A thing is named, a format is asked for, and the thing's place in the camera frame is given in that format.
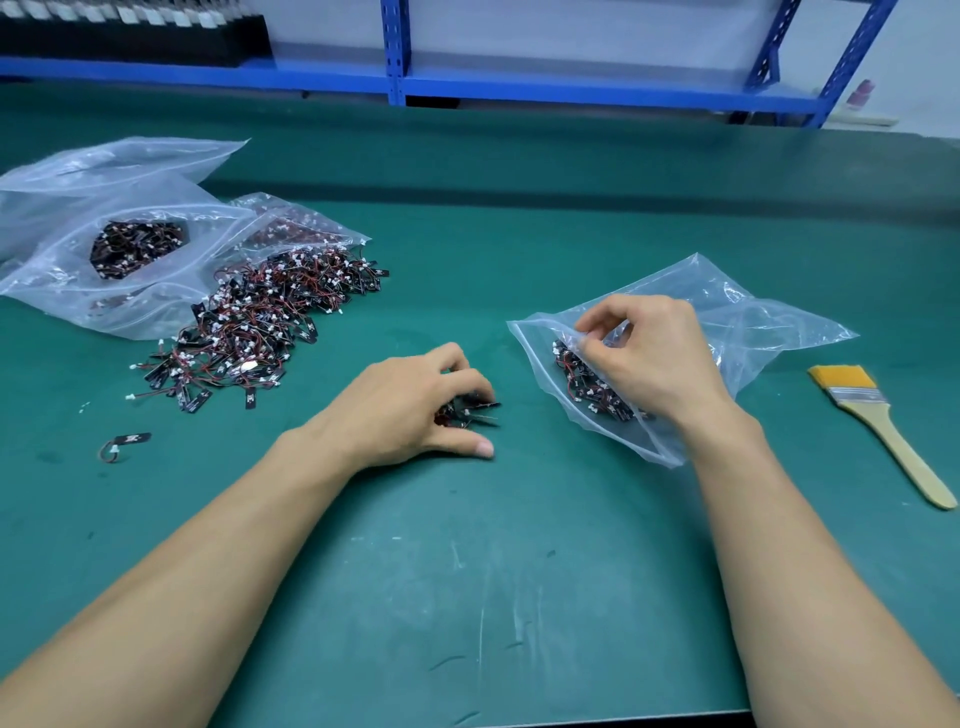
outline brush bristles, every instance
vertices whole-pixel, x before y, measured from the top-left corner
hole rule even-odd
[[[810,376],[824,389],[830,387],[865,387],[876,389],[876,382],[863,371],[863,367],[811,367]]]

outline wooden handle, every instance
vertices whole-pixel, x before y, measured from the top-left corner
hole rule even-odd
[[[957,499],[953,497],[953,493],[890,422],[889,404],[841,402],[840,406],[858,417],[876,433],[927,500],[945,511],[957,507]]]

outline clear plastic bag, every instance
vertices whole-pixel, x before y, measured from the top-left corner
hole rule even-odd
[[[266,192],[254,192],[233,200],[231,205],[251,209],[264,221],[245,246],[274,249],[280,245],[342,245],[352,248],[370,240],[361,232],[352,231],[316,210],[288,203]]]
[[[251,210],[225,205],[177,175],[130,184],[119,195],[89,198],[73,213],[0,280],[0,295],[77,326],[129,339],[161,338],[192,321],[190,305],[213,290],[214,272],[256,222]],[[188,242],[123,279],[102,279],[90,253],[104,227],[154,221],[180,225]]]
[[[201,182],[245,141],[131,136],[57,152],[0,176],[0,260],[25,259],[84,200],[160,175]]]
[[[699,254],[612,293],[664,295],[689,301],[697,311],[713,360],[732,395],[753,381],[780,352],[819,347],[856,336],[821,316],[786,303],[755,298]],[[570,420],[623,443],[645,460],[675,468],[686,457],[672,424],[663,418],[641,417],[639,408],[643,402],[630,402],[635,416],[629,422],[594,414],[588,410],[588,402],[570,398],[563,371],[556,365],[553,342],[559,339],[579,352],[583,334],[573,329],[574,324],[610,294],[560,313],[535,313],[507,325],[526,350],[540,388],[560,401]],[[606,343],[615,344],[625,327],[626,324],[612,331]]]

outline fingernail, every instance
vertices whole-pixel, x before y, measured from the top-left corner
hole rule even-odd
[[[477,457],[493,457],[493,443],[489,440],[484,440],[482,443],[477,443],[476,450],[474,451]]]

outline metal rack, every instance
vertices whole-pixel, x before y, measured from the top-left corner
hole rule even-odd
[[[870,2],[819,95],[780,81],[780,46],[800,2],[782,0],[746,79],[742,73],[708,69],[415,54],[408,0],[380,0],[385,66],[383,60],[338,58],[330,52],[319,59],[252,60],[238,68],[0,57],[0,77],[386,94],[399,106],[406,105],[407,96],[434,96],[706,109],[734,112],[741,120],[771,112],[778,123],[796,120],[819,128],[897,0]]]

